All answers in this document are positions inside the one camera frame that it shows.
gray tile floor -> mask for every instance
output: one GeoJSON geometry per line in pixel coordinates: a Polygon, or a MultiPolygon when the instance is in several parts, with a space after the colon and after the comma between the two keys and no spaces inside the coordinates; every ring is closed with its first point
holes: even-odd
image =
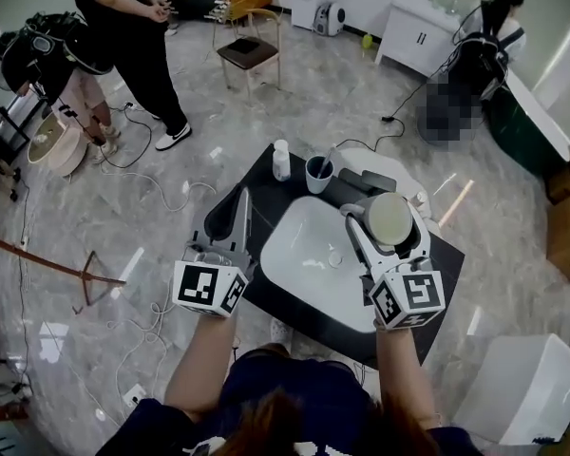
{"type": "MultiPolygon", "coordinates": [[[[230,75],[237,90],[226,89],[219,59],[209,52],[211,32],[209,24],[186,23],[167,39],[173,81],[194,135],[166,152],[150,147],[129,169],[155,178],[171,207],[184,201],[185,181],[207,182],[218,190],[233,185],[279,138],[288,140],[297,155],[309,157],[348,137],[373,143],[385,133],[397,134],[396,123],[385,127],[379,118],[422,82],[421,76],[386,59],[375,66],[375,50],[364,51],[356,36],[320,37],[292,28],[285,18],[282,89],[274,86],[276,68],[269,66],[254,79],[249,105],[243,76],[234,69],[230,75]]],[[[218,41],[228,39],[231,34],[221,29],[218,41]]],[[[112,106],[132,100],[117,74],[103,77],[102,84],[112,106]]],[[[468,189],[442,228],[444,238],[465,252],[466,260],[425,364],[441,411],[451,417],[495,334],[556,333],[570,343],[570,283],[544,258],[547,200],[542,183],[510,160],[484,126],[473,143],[444,151],[419,139],[413,113],[412,105],[403,108],[400,118],[406,134],[381,141],[379,153],[401,161],[426,187],[436,220],[468,189]],[[471,335],[470,320],[478,309],[483,310],[484,322],[480,332],[471,335]]],[[[160,123],[141,111],[130,112],[130,117],[156,133],[162,131],[160,123]]],[[[113,161],[125,163],[143,149],[147,130],[119,112],[114,119],[123,136],[122,151],[113,161]]],[[[107,323],[125,319],[144,327],[154,323],[150,305],[164,305],[173,261],[183,252],[195,205],[211,193],[194,189],[190,203],[170,213],[149,180],[104,176],[99,167],[86,162],[68,182],[23,160],[19,162],[31,188],[26,235],[32,252],[82,268],[88,253],[95,250],[100,260],[96,272],[119,276],[135,252],[144,249],[123,294],[118,299],[108,295],[78,316],[72,311],[82,295],[76,279],[24,265],[28,372],[35,391],[32,416],[64,453],[94,454],[116,430],[110,417],[122,421],[115,372],[142,339],[131,323],[113,330],[107,323]],[[44,322],[68,327],[65,336],[57,335],[63,343],[58,359],[51,353],[55,340],[41,330],[44,322]],[[104,421],[96,412],[98,403],[109,416],[104,421]]],[[[120,172],[111,166],[105,170],[120,172]]],[[[12,205],[0,200],[2,238],[18,241],[23,220],[22,201],[12,205]]],[[[26,352],[18,285],[16,259],[0,251],[0,352],[13,356],[26,352]]],[[[92,296],[103,292],[105,286],[93,285],[92,296]]],[[[268,340],[270,321],[244,301],[240,308],[238,354],[268,340]]],[[[187,346],[195,320],[194,314],[180,309],[164,317],[161,338],[167,352],[158,374],[157,397],[187,346]]],[[[294,340],[294,354],[340,358],[302,336],[294,340]]],[[[135,383],[149,392],[162,355],[160,343],[142,344],[123,364],[121,392],[135,383]]],[[[366,386],[375,393],[375,373],[368,374],[366,386]]],[[[504,451],[484,447],[488,453],[504,451]]]]}

wooden chair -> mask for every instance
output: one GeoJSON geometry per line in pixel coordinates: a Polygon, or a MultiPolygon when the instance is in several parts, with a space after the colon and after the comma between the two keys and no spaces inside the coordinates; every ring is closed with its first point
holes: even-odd
{"type": "Polygon", "coordinates": [[[281,86],[281,61],[280,61],[280,19],[273,11],[255,8],[257,0],[229,0],[226,11],[215,20],[213,30],[213,48],[221,59],[221,67],[224,71],[226,87],[231,89],[226,61],[245,71],[247,82],[247,96],[251,102],[251,72],[260,66],[264,66],[276,61],[277,64],[277,87],[281,86]],[[259,29],[255,25],[254,15],[264,16],[268,21],[275,22],[276,46],[264,41],[259,29]],[[240,19],[247,17],[249,29],[255,35],[243,35],[238,31],[235,24],[240,19]],[[236,41],[228,46],[216,48],[216,28],[218,23],[232,25],[236,41]]]}

black chair seat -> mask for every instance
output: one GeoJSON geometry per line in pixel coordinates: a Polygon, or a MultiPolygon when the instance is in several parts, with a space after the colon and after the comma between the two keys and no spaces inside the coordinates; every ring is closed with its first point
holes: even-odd
{"type": "Polygon", "coordinates": [[[236,67],[248,70],[276,56],[278,49],[256,37],[245,36],[221,47],[218,54],[236,67]]]}

white sink basin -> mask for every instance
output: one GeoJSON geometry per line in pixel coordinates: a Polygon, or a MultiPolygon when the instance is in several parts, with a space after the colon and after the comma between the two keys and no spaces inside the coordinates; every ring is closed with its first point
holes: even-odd
{"type": "Polygon", "coordinates": [[[321,199],[297,199],[260,256],[264,274],[281,289],[361,333],[375,331],[373,307],[363,305],[359,263],[344,217],[321,199]]]}

white bottle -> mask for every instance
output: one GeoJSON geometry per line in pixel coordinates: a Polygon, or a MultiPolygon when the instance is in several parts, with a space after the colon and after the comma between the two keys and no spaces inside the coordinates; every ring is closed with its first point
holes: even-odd
{"type": "Polygon", "coordinates": [[[286,181],[292,175],[292,168],[289,162],[289,145],[287,141],[279,140],[275,142],[275,152],[273,153],[273,174],[277,181],[286,181]]]}

